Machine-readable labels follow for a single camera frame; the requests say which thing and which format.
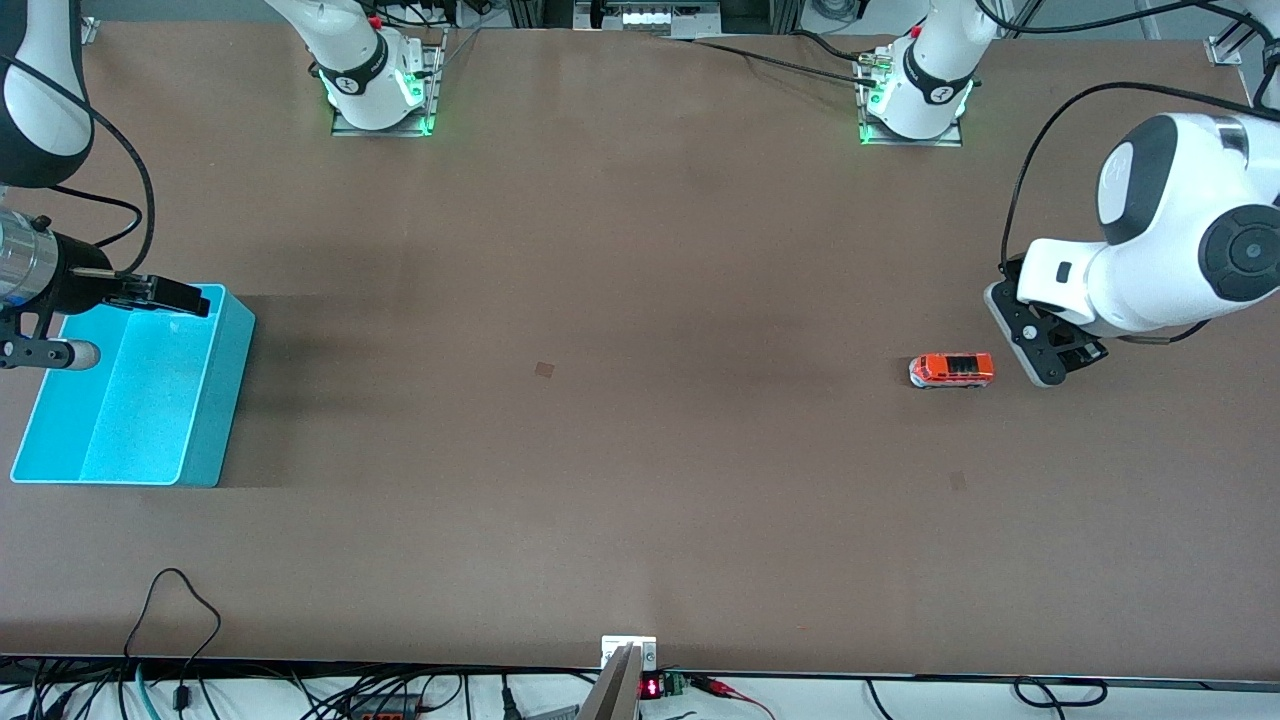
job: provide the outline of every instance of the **metal bracket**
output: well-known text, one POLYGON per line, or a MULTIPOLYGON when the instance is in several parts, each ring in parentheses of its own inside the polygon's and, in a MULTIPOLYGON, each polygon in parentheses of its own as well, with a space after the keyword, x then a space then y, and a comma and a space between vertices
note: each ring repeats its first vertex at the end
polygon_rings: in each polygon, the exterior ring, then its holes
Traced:
MULTIPOLYGON (((630 635, 605 635, 609 637, 630 635)), ((595 679, 591 693, 582 701, 577 720, 635 720, 640 714, 643 655, 640 644, 626 642, 616 646, 600 670, 600 676, 595 679)))
POLYGON ((602 635, 600 637, 600 667, 608 665, 609 659, 620 648, 628 644, 637 646, 641 651, 644 670, 658 669, 658 638, 650 635, 602 635))
POLYGON ((97 18, 87 15, 81 18, 81 45, 92 45, 100 27, 102 27, 102 20, 97 18))
MULTIPOLYGON (((868 111, 868 106, 879 102, 879 94, 883 92, 884 82, 887 81, 890 73, 892 72, 892 58, 890 55, 891 49, 886 45, 877 47, 874 55, 864 55, 852 63, 854 76, 860 78, 870 78, 876 81, 876 87, 867 87, 859 85, 855 90, 855 99, 858 101, 858 137, 861 140, 863 145, 914 145, 916 147, 960 147, 964 137, 960 133, 960 115, 964 114, 964 100, 960 101, 960 108, 956 113, 954 120, 951 120, 951 127, 946 129, 938 137, 931 140, 910 140, 897 135, 896 132, 888 129, 888 127, 874 114, 868 111)), ((965 90, 965 100, 968 100, 968 94, 973 90, 970 83, 969 90, 965 90)))
POLYGON ((1253 40, 1254 35, 1257 33, 1249 26, 1231 20, 1222 28, 1222 32, 1204 40, 1204 53, 1208 55, 1208 61, 1215 65, 1239 65, 1242 61, 1240 49, 1253 40))
POLYGON ((407 36, 402 37, 402 42, 401 53, 406 67, 403 72, 397 70, 401 72, 401 85, 407 95, 415 99, 421 97, 422 104, 410 110, 394 126, 376 131, 357 128, 334 109, 330 135, 334 137, 429 137, 435 132, 435 115, 440 108, 440 81, 444 70, 444 44, 422 45, 421 40, 407 36))

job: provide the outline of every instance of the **brown table surface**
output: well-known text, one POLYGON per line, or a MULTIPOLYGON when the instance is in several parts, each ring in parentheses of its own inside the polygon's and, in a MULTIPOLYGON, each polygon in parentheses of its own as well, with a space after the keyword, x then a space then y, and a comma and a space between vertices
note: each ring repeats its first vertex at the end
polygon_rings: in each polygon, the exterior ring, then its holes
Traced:
MULTIPOLYGON (((1198 45, 997 42, 961 150, 859 146, 847 85, 558 31, 481 35, 430 140, 334 140, 307 60, 270 24, 88 49, 156 179, 147 266, 259 327, 218 489, 0 483, 0 651, 119 652, 177 565, 223 656, 590 665, 637 632, 685 666, 1280 678, 1280 304, 1041 391, 980 301, 1050 111, 1238 97, 1198 45), (909 387, 941 350, 1001 377, 909 387)), ((1106 152, 1183 108, 1074 110, 1015 250, 1097 237, 1106 152)), ((140 195, 105 133, 72 184, 140 195)), ((38 380, 0 378, 5 459, 38 380)), ((154 612, 137 652, 209 630, 175 583, 154 612)))

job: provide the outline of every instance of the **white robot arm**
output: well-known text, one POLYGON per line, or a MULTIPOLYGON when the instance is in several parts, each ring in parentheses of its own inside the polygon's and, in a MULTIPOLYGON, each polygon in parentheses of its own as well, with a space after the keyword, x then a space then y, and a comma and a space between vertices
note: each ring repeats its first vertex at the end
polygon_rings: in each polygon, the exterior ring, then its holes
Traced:
POLYGON ((997 28, 973 0, 933 0, 919 28, 888 46, 890 68, 867 111, 905 138, 931 140, 960 113, 997 28))
POLYGON ((1106 355, 1098 338, 1199 323, 1280 287, 1280 124, 1164 114, 1107 156, 1103 242, 1041 238, 986 301, 1032 382, 1106 355))
MULTIPOLYGON (((415 47, 421 54, 420 41, 390 28, 375 31, 355 0, 268 1, 302 35, 330 102, 352 126, 387 128, 422 104, 404 76, 406 54, 415 47)), ((79 169, 93 142, 84 109, 79 0, 0 0, 0 184, 54 187, 79 169)), ((147 197, 143 247, 152 232, 150 190, 147 197)), ((50 224, 0 206, 0 369, 92 368, 99 360, 92 345, 49 337, 55 314, 100 304, 209 313, 198 288, 134 274, 145 250, 115 270, 102 246, 119 236, 92 245, 50 224), (23 331, 24 315, 35 316, 33 331, 23 331)))
POLYGON ((329 102, 352 126, 385 129, 424 102, 413 94, 411 58, 422 44, 389 27, 374 29, 356 0, 266 0, 302 36, 329 102))
MULTIPOLYGON (((79 0, 0 0, 0 53, 84 99, 79 0)), ((79 169, 93 143, 88 114, 8 63, 0 91, 0 184, 49 187, 79 169)))

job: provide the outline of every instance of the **toy car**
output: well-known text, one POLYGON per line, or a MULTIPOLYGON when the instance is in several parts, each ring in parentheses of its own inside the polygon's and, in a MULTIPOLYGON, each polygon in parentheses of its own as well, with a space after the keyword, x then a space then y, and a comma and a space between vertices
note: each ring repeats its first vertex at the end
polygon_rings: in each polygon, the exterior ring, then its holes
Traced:
POLYGON ((915 387, 987 387, 996 379, 989 352, 927 352, 911 360, 908 375, 915 387))

